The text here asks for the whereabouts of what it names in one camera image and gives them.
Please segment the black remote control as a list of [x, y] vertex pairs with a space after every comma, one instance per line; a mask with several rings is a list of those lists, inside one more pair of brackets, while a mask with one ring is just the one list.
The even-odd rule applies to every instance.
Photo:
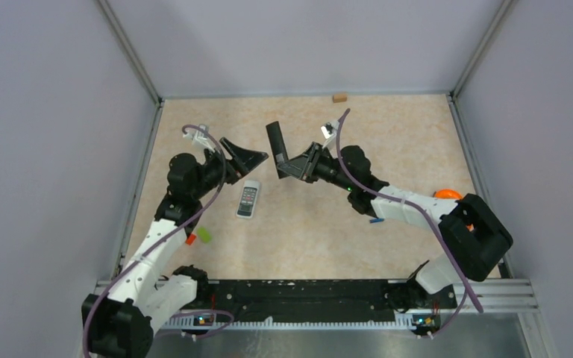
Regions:
[[288, 160], [287, 147], [284, 142], [284, 136], [281, 131], [279, 121], [274, 121], [266, 126], [266, 132], [272, 151], [275, 165], [278, 166]]

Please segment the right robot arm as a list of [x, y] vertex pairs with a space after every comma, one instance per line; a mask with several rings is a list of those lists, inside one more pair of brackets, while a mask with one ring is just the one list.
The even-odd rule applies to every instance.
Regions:
[[358, 145], [348, 145], [333, 157], [314, 142], [296, 157], [279, 153], [274, 159], [280, 177], [323, 180], [347, 190], [348, 202], [362, 215], [434, 232], [444, 253], [410, 276], [407, 296], [417, 307], [428, 307], [446, 286], [487, 279], [513, 246], [512, 236], [480, 196], [435, 198], [399, 189], [372, 174], [372, 164]]

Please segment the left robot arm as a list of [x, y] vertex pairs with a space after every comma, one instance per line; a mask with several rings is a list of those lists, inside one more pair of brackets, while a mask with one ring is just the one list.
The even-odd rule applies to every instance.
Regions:
[[168, 186], [150, 228], [126, 267], [98, 295], [81, 306], [85, 357], [145, 357], [156, 333], [182, 307], [203, 307], [209, 288], [187, 274], [157, 283], [172, 255], [185, 244], [202, 213], [225, 184], [234, 184], [268, 160], [264, 151], [234, 145], [222, 137], [204, 150], [204, 162], [193, 154], [169, 161]]

